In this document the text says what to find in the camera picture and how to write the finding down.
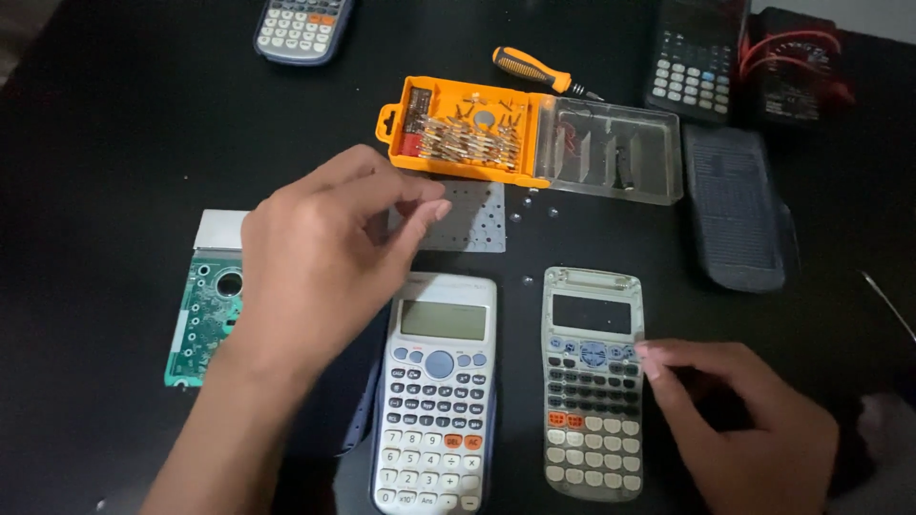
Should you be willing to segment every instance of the silver calculator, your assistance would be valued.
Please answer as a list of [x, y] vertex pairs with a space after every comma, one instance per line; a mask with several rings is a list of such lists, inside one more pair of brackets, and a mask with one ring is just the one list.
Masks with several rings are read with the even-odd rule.
[[544, 274], [544, 475], [560, 492], [619, 502], [642, 490], [639, 279], [580, 268]]
[[282, 64], [324, 64], [337, 50], [353, 1], [268, 0], [255, 49]]

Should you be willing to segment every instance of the black calculator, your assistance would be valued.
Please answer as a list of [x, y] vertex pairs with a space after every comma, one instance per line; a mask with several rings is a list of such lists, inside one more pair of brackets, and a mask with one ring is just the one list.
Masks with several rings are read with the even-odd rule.
[[665, 0], [646, 90], [649, 108], [726, 124], [746, 0]]

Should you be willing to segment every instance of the screwdriver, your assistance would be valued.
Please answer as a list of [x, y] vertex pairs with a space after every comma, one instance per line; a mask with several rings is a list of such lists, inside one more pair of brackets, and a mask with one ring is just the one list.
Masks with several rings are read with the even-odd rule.
[[510, 47], [497, 47], [493, 51], [493, 64], [500, 70], [511, 73], [516, 77], [547, 84], [557, 93], [566, 93], [567, 90], [572, 89], [573, 93], [584, 94], [593, 100], [600, 102], [605, 100], [592, 92], [586, 91], [580, 84], [573, 84], [573, 77], [569, 73], [551, 70], [544, 63], [521, 50]]

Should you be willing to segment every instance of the calculator display screen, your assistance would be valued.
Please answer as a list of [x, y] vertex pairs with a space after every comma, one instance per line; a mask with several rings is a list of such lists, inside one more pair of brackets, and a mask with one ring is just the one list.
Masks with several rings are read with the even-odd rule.
[[402, 334], [483, 341], [485, 329], [483, 306], [403, 301], [401, 307]]
[[583, 297], [553, 296], [553, 323], [602, 333], [630, 334], [630, 305]]

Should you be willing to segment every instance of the circuit board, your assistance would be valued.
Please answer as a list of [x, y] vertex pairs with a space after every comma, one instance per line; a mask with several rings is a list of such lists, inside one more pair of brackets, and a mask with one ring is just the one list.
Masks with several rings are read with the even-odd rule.
[[213, 352], [242, 311], [242, 286], [240, 251], [194, 252], [166, 366], [166, 386], [203, 384]]

